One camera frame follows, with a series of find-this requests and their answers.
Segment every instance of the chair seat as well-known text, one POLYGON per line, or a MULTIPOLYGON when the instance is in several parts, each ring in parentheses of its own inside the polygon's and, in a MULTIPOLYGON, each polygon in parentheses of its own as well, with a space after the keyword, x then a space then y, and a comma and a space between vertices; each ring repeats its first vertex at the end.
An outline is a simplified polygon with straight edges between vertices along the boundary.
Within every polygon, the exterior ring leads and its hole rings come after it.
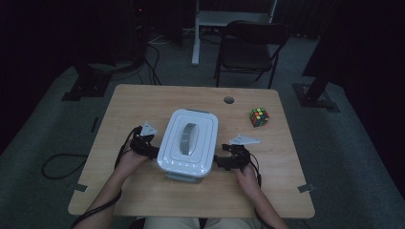
POLYGON ((272 68, 267 45, 245 42, 237 38, 227 38, 224 42, 223 65, 226 69, 247 69, 266 72, 272 68))

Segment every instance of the wooden table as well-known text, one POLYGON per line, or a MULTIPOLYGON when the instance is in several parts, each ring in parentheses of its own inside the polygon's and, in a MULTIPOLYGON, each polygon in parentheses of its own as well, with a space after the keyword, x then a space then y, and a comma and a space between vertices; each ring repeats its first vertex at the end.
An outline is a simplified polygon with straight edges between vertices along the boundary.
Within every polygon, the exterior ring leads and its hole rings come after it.
MULTIPOLYGON (((308 219, 314 209, 308 192, 297 187, 306 181, 277 92, 259 89, 118 85, 102 120, 93 148, 69 205, 73 215, 83 214, 114 170, 117 153, 134 127, 148 121, 158 130, 152 141, 160 146, 171 114, 196 109, 219 119, 215 154, 229 156, 223 143, 237 134, 259 138, 245 147, 257 157, 262 189, 282 218, 308 219), (224 103, 232 96, 233 104, 224 103), (254 108, 265 107, 270 121, 254 128, 248 118, 254 108)), ((155 160, 148 160, 125 182, 116 214, 200 218, 253 218, 253 207, 236 183, 235 175, 217 168, 199 184, 165 177, 155 160)))

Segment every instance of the person's hand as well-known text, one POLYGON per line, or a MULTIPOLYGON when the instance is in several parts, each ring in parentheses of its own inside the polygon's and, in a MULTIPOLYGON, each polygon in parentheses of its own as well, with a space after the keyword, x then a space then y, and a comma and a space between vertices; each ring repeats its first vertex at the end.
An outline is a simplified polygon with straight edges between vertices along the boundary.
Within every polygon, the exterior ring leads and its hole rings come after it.
POLYGON ((116 167, 115 173, 119 173, 121 176, 127 178, 130 176, 145 160, 148 156, 141 156, 134 152, 129 146, 131 139, 125 146, 124 154, 122 155, 118 166, 116 167))
POLYGON ((248 198, 253 199, 257 196, 258 192, 261 192, 256 179, 256 173, 251 164, 245 166, 243 173, 240 169, 234 169, 233 172, 236 175, 239 186, 241 186, 248 198))

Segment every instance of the dark wall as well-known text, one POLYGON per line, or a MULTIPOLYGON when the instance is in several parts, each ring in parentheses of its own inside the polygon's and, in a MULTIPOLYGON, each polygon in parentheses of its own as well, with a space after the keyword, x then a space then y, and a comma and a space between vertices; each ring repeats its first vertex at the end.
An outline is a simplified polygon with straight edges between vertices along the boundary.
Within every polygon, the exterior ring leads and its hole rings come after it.
POLYGON ((404 11, 395 0, 341 1, 304 72, 343 87, 403 197, 404 11))
POLYGON ((72 66, 73 47, 93 62, 112 61, 95 1, 6 0, 0 9, 3 153, 55 78, 72 66))

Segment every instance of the person's leg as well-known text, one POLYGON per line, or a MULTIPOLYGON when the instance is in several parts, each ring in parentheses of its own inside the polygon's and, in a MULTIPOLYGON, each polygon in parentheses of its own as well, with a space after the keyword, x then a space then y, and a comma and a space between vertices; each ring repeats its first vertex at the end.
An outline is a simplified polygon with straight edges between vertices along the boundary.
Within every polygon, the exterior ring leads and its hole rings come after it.
POLYGON ((198 218, 146 218, 143 229, 199 229, 198 218))
POLYGON ((223 218, 208 219, 205 229, 260 229, 262 224, 257 219, 223 218))

